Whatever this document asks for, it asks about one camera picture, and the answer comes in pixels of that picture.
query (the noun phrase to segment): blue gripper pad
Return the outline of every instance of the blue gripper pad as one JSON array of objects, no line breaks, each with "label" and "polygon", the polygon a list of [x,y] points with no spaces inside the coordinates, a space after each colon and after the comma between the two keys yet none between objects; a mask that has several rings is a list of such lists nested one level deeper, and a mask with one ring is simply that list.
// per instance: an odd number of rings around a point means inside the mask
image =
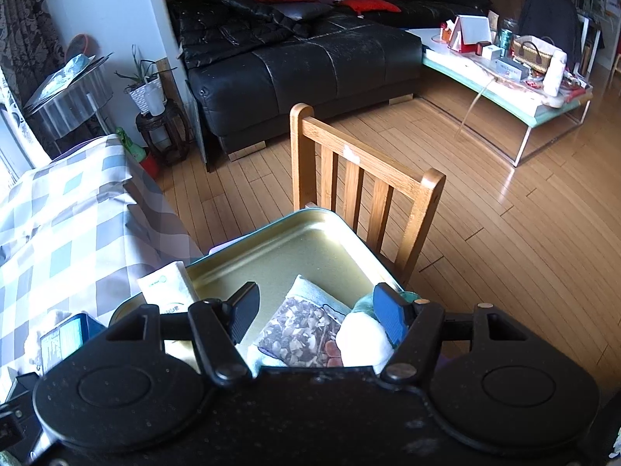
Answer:
[{"label": "blue gripper pad", "polygon": [[383,282],[373,289],[373,311],[395,347],[406,337],[416,318],[412,305]]}]

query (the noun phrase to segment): round side table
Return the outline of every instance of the round side table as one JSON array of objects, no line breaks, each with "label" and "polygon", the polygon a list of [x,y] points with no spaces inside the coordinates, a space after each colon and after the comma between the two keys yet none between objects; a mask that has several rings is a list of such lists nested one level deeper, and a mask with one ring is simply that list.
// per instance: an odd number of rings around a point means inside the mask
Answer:
[{"label": "round side table", "polygon": [[[185,138],[181,138],[181,135],[179,135],[176,119],[181,121]],[[139,113],[136,116],[136,127],[141,133],[142,138],[145,139],[149,152],[153,154],[160,166],[171,166],[187,158],[191,141],[190,124],[185,113],[173,100],[168,99],[166,109],[159,115],[153,116],[150,113],[142,115]],[[164,149],[157,147],[151,138],[151,132],[159,128],[164,128],[170,140],[170,145]]]}]

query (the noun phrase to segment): white plant pot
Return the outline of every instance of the white plant pot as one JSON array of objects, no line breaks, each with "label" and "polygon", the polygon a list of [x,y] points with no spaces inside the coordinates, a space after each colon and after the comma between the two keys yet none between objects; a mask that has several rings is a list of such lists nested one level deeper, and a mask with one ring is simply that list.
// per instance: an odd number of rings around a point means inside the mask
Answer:
[{"label": "white plant pot", "polygon": [[[166,105],[166,97],[164,96],[164,88],[161,86],[161,78],[158,75],[155,80],[152,80],[148,83],[148,85],[154,85],[157,90],[161,93],[161,100]],[[149,113],[149,107],[147,105],[147,101],[145,100],[145,91],[147,89],[146,85],[141,85],[139,88],[134,89],[133,91],[128,91],[129,96],[132,97],[134,103],[138,106],[142,115],[146,115]]]}]

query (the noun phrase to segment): coffee table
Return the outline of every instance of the coffee table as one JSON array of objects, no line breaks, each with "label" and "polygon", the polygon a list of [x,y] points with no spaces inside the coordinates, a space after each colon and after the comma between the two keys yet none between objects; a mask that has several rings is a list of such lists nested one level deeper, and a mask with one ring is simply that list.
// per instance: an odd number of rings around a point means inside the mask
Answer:
[{"label": "coffee table", "polygon": [[[567,101],[566,96],[562,95],[550,97],[541,90],[532,89],[521,82],[513,82],[512,80],[500,76],[493,70],[489,61],[473,53],[459,54],[451,51],[446,44],[434,42],[433,39],[437,38],[440,34],[439,28],[406,31],[420,37],[424,45],[423,65],[456,80],[476,92],[482,92],[482,96],[494,102],[496,105],[499,105],[499,107],[504,108],[504,110],[507,110],[526,124],[527,129],[516,156],[510,156],[497,143],[490,140],[475,128],[464,124],[465,129],[485,141],[486,144],[514,167],[517,167],[520,163],[523,163],[525,160],[532,158],[539,152],[548,148],[561,138],[561,136],[575,130],[585,121],[593,97],[592,88],[590,86],[586,93],[570,101]],[[453,116],[442,107],[439,107],[430,100],[426,101],[458,120],[457,117]],[[582,116],[577,118],[570,113],[570,111],[581,105],[585,107]],[[559,135],[539,145],[539,147],[530,151],[527,155],[524,155],[526,145],[533,130],[561,115],[566,115],[574,124],[566,130],[563,130]]]}]

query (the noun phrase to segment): wooden floor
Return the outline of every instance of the wooden floor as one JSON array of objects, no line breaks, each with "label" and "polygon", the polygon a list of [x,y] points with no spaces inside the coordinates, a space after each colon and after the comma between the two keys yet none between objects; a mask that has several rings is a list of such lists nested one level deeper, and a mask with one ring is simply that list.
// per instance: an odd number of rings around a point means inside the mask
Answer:
[{"label": "wooden floor", "polygon": [[[585,125],[513,169],[420,99],[378,105],[331,124],[411,168],[447,176],[412,289],[451,311],[495,303],[582,364],[610,391],[621,381],[621,101],[620,82],[601,89]],[[425,71],[420,92],[461,117],[474,92]],[[517,150],[516,119],[480,99],[473,127]],[[562,118],[541,133],[560,131]],[[207,173],[198,152],[159,180],[203,252],[293,209],[287,137]],[[365,234],[373,184],[365,180]],[[343,184],[340,182],[339,195]],[[394,257],[410,208],[395,194],[383,252]]]}]

